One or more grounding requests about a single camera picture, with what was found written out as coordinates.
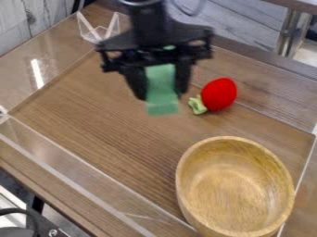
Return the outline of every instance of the green block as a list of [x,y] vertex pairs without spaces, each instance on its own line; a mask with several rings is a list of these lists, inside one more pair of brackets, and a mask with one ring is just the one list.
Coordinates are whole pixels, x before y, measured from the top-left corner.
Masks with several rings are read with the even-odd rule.
[[178,112],[175,94],[175,66],[172,64],[147,67],[148,80],[146,108],[150,116],[162,116]]

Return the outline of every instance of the small green object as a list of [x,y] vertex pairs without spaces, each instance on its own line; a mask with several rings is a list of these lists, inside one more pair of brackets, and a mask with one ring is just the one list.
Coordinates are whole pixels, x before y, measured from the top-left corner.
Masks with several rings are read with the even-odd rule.
[[162,116],[178,112],[178,96],[175,94],[175,66],[164,64],[147,67],[148,80],[146,107],[150,116]]
[[203,105],[200,94],[196,95],[195,98],[190,99],[188,105],[190,105],[190,107],[192,109],[194,115],[202,115],[202,114],[204,114],[208,111],[208,109]]

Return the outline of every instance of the red ball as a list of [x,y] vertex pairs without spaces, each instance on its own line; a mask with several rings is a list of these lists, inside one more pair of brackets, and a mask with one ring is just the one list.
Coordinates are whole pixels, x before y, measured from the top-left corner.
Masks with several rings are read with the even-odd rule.
[[220,78],[206,85],[200,95],[206,108],[216,111],[232,105],[238,96],[238,88],[231,79]]

